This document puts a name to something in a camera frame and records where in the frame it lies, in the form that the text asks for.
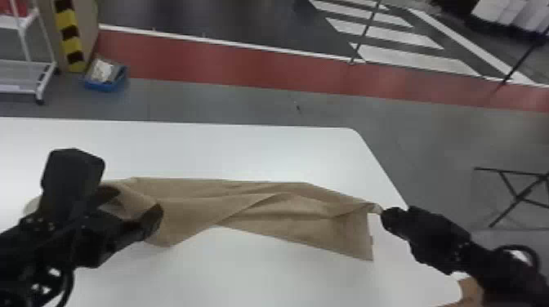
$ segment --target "red stripe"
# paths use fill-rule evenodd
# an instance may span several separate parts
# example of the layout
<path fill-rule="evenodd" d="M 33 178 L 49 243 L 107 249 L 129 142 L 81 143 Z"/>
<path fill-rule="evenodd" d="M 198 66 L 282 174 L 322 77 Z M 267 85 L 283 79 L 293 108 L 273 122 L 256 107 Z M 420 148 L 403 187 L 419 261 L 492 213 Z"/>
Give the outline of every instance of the red stripe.
<path fill-rule="evenodd" d="M 373 96 L 549 113 L 549 89 L 388 65 L 352 65 L 239 47 L 101 31 L 97 51 L 134 78 Z"/>

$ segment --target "tripod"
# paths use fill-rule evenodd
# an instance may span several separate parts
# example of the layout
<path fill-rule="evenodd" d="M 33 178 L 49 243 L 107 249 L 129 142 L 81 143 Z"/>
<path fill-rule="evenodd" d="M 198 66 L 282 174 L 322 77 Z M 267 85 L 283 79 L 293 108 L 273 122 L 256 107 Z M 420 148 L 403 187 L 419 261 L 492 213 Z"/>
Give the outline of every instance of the tripod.
<path fill-rule="evenodd" d="M 546 186 L 547 195 L 549 197 L 549 172 L 545 174 L 538 174 L 538 173 L 531 173 L 531 172 L 525 172 L 525 171 L 506 171 L 506 170 L 500 170 L 497 168 L 485 168 L 485 167 L 475 167 L 475 171 L 491 171 L 491 172 L 498 173 L 500 178 L 503 180 L 503 183 L 505 183 L 507 190 L 509 190 L 509 193 L 513 196 L 513 201 L 511 202 L 511 205 L 509 205 L 509 207 L 502 214 L 500 214 L 496 218 L 496 220 L 490 223 L 490 225 L 488 226 L 489 228 L 493 228 L 503 218 L 509 215 L 509 213 L 511 213 L 511 211 L 513 211 L 516 208 L 516 206 L 518 206 L 521 202 L 526 202 L 530 205 L 549 209 L 549 204 L 538 202 L 528 198 L 528 196 L 532 193 L 534 188 L 543 184 L 545 184 Z M 522 189 L 521 191 L 517 191 L 512 186 L 511 182 L 509 181 L 509 178 L 507 178 L 507 175 L 509 174 L 521 175 L 521 176 L 532 176 L 532 177 L 535 177 L 536 180 L 532 182 L 530 185 L 528 185 L 526 188 Z"/>

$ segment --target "white table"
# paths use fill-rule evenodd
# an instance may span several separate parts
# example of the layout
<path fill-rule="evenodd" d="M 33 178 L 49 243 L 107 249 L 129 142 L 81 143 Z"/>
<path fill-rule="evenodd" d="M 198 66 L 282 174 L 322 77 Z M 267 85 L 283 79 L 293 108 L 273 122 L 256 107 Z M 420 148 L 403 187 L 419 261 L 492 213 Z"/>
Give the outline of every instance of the white table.
<path fill-rule="evenodd" d="M 342 128 L 0 118 L 0 229 L 40 193 L 47 154 L 102 157 L 105 179 L 129 176 L 308 181 L 406 207 L 356 132 Z M 430 307 L 459 300 L 451 277 L 418 264 L 370 217 L 375 261 L 215 228 L 170 249 L 138 243 L 80 269 L 69 306 Z"/>

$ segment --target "cloth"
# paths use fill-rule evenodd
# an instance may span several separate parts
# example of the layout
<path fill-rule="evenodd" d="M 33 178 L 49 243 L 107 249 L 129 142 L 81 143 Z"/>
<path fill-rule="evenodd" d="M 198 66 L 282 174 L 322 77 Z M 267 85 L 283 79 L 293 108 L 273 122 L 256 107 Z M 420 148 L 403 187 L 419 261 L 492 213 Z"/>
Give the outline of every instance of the cloth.
<path fill-rule="evenodd" d="M 148 242 L 169 247 L 214 225 L 281 238 L 373 260 L 368 213 L 373 202 L 307 183 L 130 178 L 105 182 L 135 218 L 155 204 L 164 210 Z"/>

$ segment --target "robotic arm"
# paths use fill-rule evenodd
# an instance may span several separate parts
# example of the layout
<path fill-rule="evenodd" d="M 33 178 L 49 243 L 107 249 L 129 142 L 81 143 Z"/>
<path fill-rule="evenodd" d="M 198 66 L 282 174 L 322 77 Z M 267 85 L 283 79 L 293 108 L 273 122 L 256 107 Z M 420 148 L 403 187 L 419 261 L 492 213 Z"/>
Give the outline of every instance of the robotic arm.
<path fill-rule="evenodd" d="M 0 307 L 43 306 L 69 299 L 78 267 L 97 268 L 114 253 L 153 234 L 157 205 L 137 220 L 99 210 L 118 191 L 99 187 L 105 164 L 77 149 L 54 150 L 42 176 L 36 212 L 0 234 Z"/>
<path fill-rule="evenodd" d="M 484 288 L 490 303 L 526 303 L 549 306 L 549 286 L 538 272 L 498 248 L 489 251 L 471 241 L 471 235 L 441 215 L 418 207 L 391 208 L 382 213 L 383 227 L 408 242 L 416 260 L 444 274 L 465 272 Z"/>
<path fill-rule="evenodd" d="M 50 153 L 38 209 L 0 234 L 0 307 L 39 307 L 61 294 L 57 306 L 64 306 L 76 268 L 97 268 L 158 229 L 159 205 L 136 220 L 99 209 L 118 195 L 116 189 L 99 186 L 104 169 L 102 159 L 77 149 Z M 549 286 L 535 266 L 502 249 L 475 244 L 466 230 L 443 216 L 417 207 L 391 208 L 382 213 L 382 223 L 409 243 L 420 263 L 475 278 L 487 301 L 549 306 Z"/>

